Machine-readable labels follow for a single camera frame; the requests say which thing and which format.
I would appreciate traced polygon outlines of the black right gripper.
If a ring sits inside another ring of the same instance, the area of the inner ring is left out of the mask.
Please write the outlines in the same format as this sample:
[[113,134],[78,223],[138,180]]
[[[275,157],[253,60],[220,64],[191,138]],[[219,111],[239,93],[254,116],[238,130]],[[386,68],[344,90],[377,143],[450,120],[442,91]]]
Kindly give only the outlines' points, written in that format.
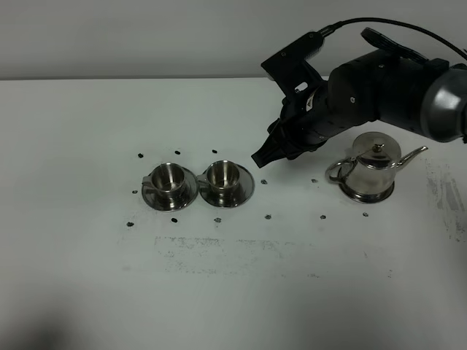
[[301,101],[283,104],[279,118],[268,127],[268,138],[251,158],[259,168],[283,158],[292,160],[348,129],[350,121],[330,110],[328,87],[323,85]]

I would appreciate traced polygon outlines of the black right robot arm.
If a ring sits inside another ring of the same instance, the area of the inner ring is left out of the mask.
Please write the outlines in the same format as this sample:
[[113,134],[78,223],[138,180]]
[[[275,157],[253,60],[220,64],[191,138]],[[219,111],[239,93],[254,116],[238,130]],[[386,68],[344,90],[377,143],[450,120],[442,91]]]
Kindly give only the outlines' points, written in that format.
[[372,52],[323,79],[308,59],[326,30],[304,34],[262,63],[285,97],[268,138],[253,154],[259,167],[313,152],[330,138],[382,121],[437,142],[466,137],[466,66],[428,59],[371,28]]

